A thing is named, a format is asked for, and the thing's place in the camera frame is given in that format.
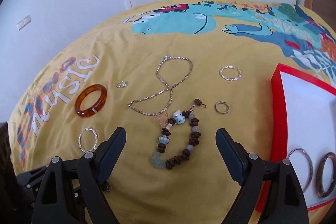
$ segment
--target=silver ring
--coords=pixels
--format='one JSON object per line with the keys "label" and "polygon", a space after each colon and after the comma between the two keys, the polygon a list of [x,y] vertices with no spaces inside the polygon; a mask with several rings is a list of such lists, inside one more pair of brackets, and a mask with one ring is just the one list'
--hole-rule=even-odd
{"label": "silver ring", "polygon": [[127,84],[128,84],[127,81],[119,81],[117,83],[117,88],[119,88],[119,89],[124,88],[124,87],[127,86]]}
{"label": "silver ring", "polygon": [[[92,131],[92,133],[94,134],[94,146],[90,150],[84,150],[82,147],[82,136],[83,136],[84,130]],[[84,153],[92,152],[93,150],[96,149],[97,142],[98,142],[98,135],[97,135],[97,132],[93,128],[86,127],[82,129],[82,133],[80,133],[78,137],[78,145],[79,145],[80,150],[82,150]]]}
{"label": "silver ring", "polygon": [[[226,105],[226,106],[227,106],[227,111],[225,111],[225,112],[221,112],[221,111],[219,111],[219,110],[217,109],[217,106],[218,106],[219,104],[224,104],[224,105]],[[219,101],[217,104],[215,104],[215,109],[216,109],[216,111],[217,111],[219,114],[227,114],[227,113],[229,112],[230,107],[229,107],[228,103],[226,103],[226,102],[224,102],[224,101]]]}
{"label": "silver ring", "polygon": [[307,182],[306,186],[302,189],[302,192],[304,193],[308,189],[308,187],[309,187],[309,185],[311,183],[311,180],[313,179],[313,162],[312,162],[311,158],[309,157],[308,153],[306,152],[306,150],[304,150],[303,148],[299,148],[299,147],[297,147],[297,148],[293,149],[292,151],[290,151],[289,154],[288,154],[287,159],[289,159],[289,157],[291,156],[291,154],[294,151],[297,151],[297,150],[301,151],[302,154],[304,154],[304,156],[308,160],[308,164],[309,164],[309,179],[308,179],[308,182]]}
{"label": "silver ring", "polygon": [[[228,69],[228,68],[237,70],[238,73],[239,73],[238,76],[237,76],[236,78],[228,78],[228,77],[226,77],[226,76],[223,74],[223,70]],[[239,68],[236,68],[236,67],[233,67],[233,66],[225,66],[225,67],[222,67],[222,68],[221,68],[221,70],[219,71],[219,74],[220,74],[220,76],[222,76],[222,78],[224,78],[225,80],[228,80],[228,81],[235,81],[235,80],[238,80],[238,79],[241,77],[242,72],[241,72],[241,70],[240,70]]]}

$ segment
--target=rhinestone necklace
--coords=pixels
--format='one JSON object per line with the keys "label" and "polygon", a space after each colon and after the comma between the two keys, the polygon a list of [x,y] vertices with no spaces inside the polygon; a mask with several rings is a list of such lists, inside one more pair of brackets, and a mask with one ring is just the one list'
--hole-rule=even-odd
{"label": "rhinestone necklace", "polygon": [[[186,60],[186,61],[188,61],[188,62],[189,62],[189,71],[188,71],[188,73],[187,73],[187,74],[186,74],[186,75],[185,75],[179,82],[177,82],[176,84],[174,84],[174,85],[172,85],[172,86],[169,86],[168,83],[167,83],[167,82],[166,82],[166,81],[159,75],[159,70],[160,70],[161,66],[162,66],[166,61],[168,61],[168,60],[172,60],[172,59],[181,59],[181,60]],[[130,102],[127,106],[130,107],[131,109],[135,110],[136,112],[139,112],[139,113],[141,113],[141,114],[148,115],[148,116],[156,116],[157,114],[161,114],[161,113],[165,112],[165,111],[168,109],[168,107],[170,106],[170,104],[171,104],[171,102],[172,102],[172,100],[173,100],[173,88],[176,87],[176,86],[178,86],[179,84],[181,84],[185,79],[187,79],[188,76],[190,75],[190,73],[191,73],[192,70],[193,70],[193,63],[192,63],[188,58],[186,58],[186,57],[181,57],[181,56],[168,56],[168,55],[166,55],[166,56],[163,58],[163,60],[161,61],[161,63],[158,65],[158,67],[156,68],[156,76],[157,76],[157,78],[159,78],[159,80],[160,80],[162,83],[164,83],[164,84],[166,85],[167,88],[164,89],[164,90],[161,90],[161,91],[159,91],[159,92],[157,92],[157,93],[155,93],[155,94],[152,94],[152,95],[150,95],[150,96],[148,96],[148,97],[144,97],[144,98],[142,98],[142,99],[138,99],[138,100],[133,100],[133,101]],[[133,106],[134,103],[142,102],[142,101],[148,100],[148,99],[153,98],[153,97],[155,97],[155,96],[157,96],[157,95],[160,95],[160,94],[162,94],[162,93],[164,93],[164,92],[166,92],[166,91],[169,91],[169,93],[170,93],[169,101],[168,101],[168,103],[166,104],[166,106],[165,106],[162,110],[160,110],[159,112],[156,112],[156,113],[147,113],[147,112],[143,112],[143,111],[141,111],[140,109],[137,109],[137,108],[135,108],[135,107]]]}

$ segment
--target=red box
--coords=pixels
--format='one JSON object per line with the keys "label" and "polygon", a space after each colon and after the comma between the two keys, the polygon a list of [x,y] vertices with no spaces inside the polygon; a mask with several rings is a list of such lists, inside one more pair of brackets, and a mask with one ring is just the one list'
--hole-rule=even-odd
{"label": "red box", "polygon": [[[308,211],[320,208],[336,199],[336,187],[326,198],[316,191],[316,171],[321,158],[328,152],[336,154],[336,89],[322,80],[287,65],[278,64],[272,79],[273,141],[271,161],[280,162],[296,147],[307,151],[313,162],[313,179],[304,193]],[[290,160],[304,187],[309,165],[300,151]],[[323,172],[326,191],[331,183],[333,166],[327,160]],[[257,211],[262,211],[269,182],[262,190]]]}

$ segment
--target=silver bangle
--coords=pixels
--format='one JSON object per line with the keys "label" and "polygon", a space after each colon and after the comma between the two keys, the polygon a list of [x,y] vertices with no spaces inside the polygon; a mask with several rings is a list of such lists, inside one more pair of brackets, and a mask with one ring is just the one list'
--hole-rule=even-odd
{"label": "silver bangle", "polygon": [[306,152],[306,150],[304,150],[303,148],[299,148],[299,147],[297,147],[297,148],[293,149],[292,151],[290,151],[289,154],[288,154],[287,159],[289,159],[289,157],[291,156],[291,154],[294,151],[297,151],[297,150],[301,151],[302,154],[304,154],[304,156],[306,157],[306,159],[308,161],[308,164],[309,164],[309,178],[308,178],[308,182],[307,182],[306,186],[302,189],[302,192],[304,193],[308,189],[308,187],[309,187],[309,185],[310,185],[310,183],[311,183],[311,181],[313,179],[313,162],[312,162],[311,158],[309,157],[308,153]]}
{"label": "silver bangle", "polygon": [[[219,111],[218,108],[217,108],[219,104],[226,105],[227,106],[227,111],[225,111],[225,112]],[[227,114],[229,112],[230,107],[229,107],[228,103],[226,103],[224,101],[219,101],[217,104],[215,104],[215,109],[219,114]]]}
{"label": "silver bangle", "polygon": [[[94,145],[90,150],[84,150],[82,147],[82,136],[83,136],[84,130],[92,131],[92,133],[94,134]],[[78,145],[79,145],[80,150],[82,150],[84,153],[92,152],[93,150],[96,149],[97,142],[98,142],[98,135],[97,135],[97,132],[93,128],[86,127],[82,129],[82,132],[79,134],[79,137],[78,137]]]}
{"label": "silver bangle", "polygon": [[[237,71],[238,71],[238,76],[237,76],[236,78],[228,78],[228,77],[226,77],[226,76],[223,74],[223,70],[228,69],[228,68],[237,70]],[[225,80],[228,80],[228,81],[235,81],[235,80],[238,80],[238,79],[241,77],[242,72],[241,72],[241,70],[240,70],[239,68],[236,68],[236,67],[233,67],[233,66],[225,66],[225,67],[222,67],[222,68],[221,68],[221,70],[219,71],[219,74],[220,74],[220,76],[221,76],[222,78],[224,78]]]}

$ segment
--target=amber bangle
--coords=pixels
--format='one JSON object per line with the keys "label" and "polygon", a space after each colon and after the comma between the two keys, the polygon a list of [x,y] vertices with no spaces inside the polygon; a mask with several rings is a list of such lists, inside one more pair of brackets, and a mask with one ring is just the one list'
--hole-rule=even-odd
{"label": "amber bangle", "polygon": [[[101,95],[97,102],[92,107],[89,107],[88,109],[81,110],[80,106],[86,96],[88,96],[91,92],[100,90]],[[82,93],[77,97],[76,102],[75,102],[75,111],[77,115],[81,117],[90,117],[92,115],[95,115],[98,111],[102,109],[102,107],[105,105],[106,102],[106,97],[107,97],[107,90],[103,85],[100,84],[95,84],[91,85],[85,90],[82,91]]]}
{"label": "amber bangle", "polygon": [[[327,158],[330,158],[332,160],[334,170],[333,170],[333,178],[331,180],[330,187],[325,192],[323,190],[322,177],[323,177],[324,165],[326,163]],[[321,159],[320,164],[319,164],[319,168],[317,170],[316,189],[317,189],[317,193],[318,193],[319,197],[326,198],[334,190],[335,185],[336,185],[336,155],[333,152],[329,152],[329,153],[325,154],[325,156]]]}

